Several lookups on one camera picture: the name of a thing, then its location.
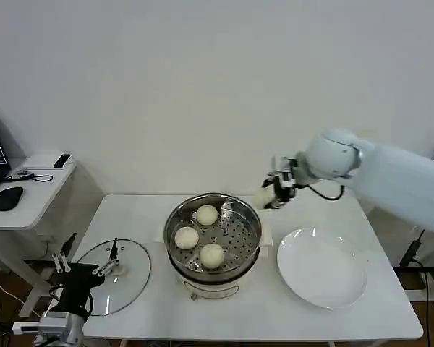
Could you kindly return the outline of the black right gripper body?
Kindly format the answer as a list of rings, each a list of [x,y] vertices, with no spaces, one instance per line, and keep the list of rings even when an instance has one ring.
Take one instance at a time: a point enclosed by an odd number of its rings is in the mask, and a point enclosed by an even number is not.
[[[288,203],[295,198],[296,181],[293,170],[275,170],[273,176],[274,194],[278,203]]]

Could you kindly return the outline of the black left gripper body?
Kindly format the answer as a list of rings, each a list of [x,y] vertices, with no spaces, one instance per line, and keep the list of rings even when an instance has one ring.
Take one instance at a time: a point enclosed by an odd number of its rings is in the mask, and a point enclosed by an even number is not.
[[[71,270],[64,273],[59,297],[60,312],[85,312],[92,288],[104,283],[103,275],[93,274],[97,265],[72,263]]]

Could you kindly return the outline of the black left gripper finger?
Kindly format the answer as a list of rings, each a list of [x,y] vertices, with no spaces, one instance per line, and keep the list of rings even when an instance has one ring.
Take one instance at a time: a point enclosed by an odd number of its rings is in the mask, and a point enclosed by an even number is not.
[[[54,252],[52,254],[52,260],[54,262],[54,266],[56,268],[56,272],[58,274],[62,273],[70,273],[71,267],[69,265],[69,261],[67,259],[67,255],[70,253],[72,249],[72,245],[76,238],[76,233],[73,233],[61,246],[61,249],[58,252]]]
[[[92,275],[98,277],[106,277],[107,275],[121,275],[121,266],[119,263],[119,250],[117,246],[117,238],[113,240],[113,244],[109,248],[108,259],[92,271]]]

